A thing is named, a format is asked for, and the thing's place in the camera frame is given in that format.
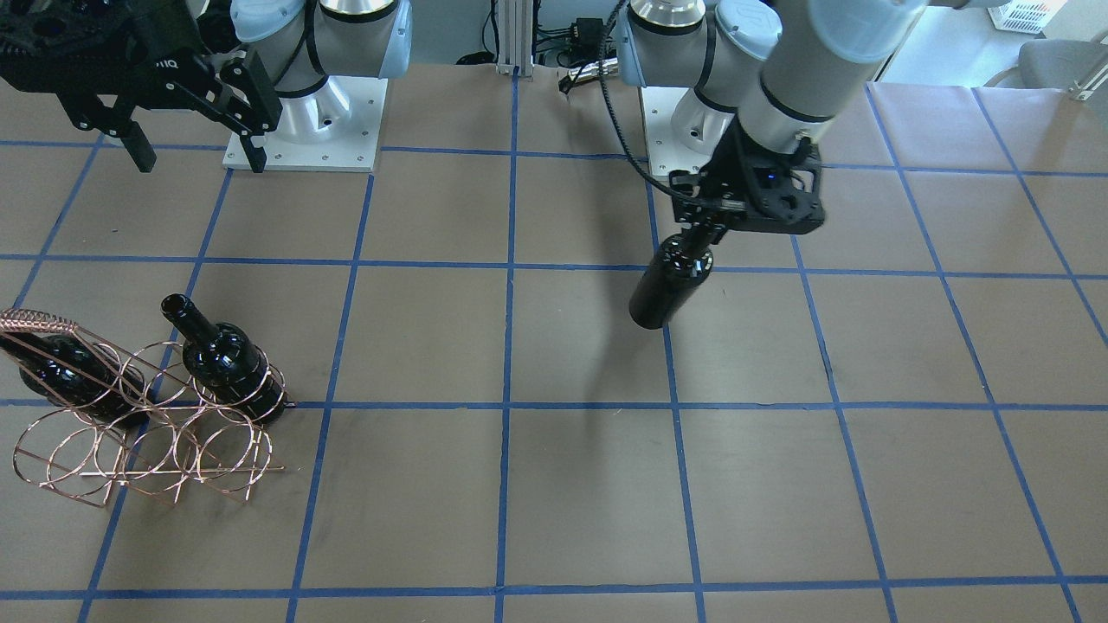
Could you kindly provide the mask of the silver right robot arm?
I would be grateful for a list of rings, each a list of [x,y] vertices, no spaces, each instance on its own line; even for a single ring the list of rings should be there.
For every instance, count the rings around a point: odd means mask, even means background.
[[[136,109],[229,129],[261,172],[265,137],[311,145],[352,119],[339,78],[410,63],[408,1],[4,1],[3,81],[54,95],[68,121],[156,163]]]

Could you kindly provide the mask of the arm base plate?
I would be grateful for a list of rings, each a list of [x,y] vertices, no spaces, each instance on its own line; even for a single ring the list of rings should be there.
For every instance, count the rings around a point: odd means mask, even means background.
[[[265,172],[371,173],[388,86],[387,79],[329,76],[306,96],[283,99],[280,125],[248,145],[265,151]]]
[[[735,118],[708,106],[693,88],[643,86],[640,96],[650,174],[661,182],[674,170],[707,164]]]

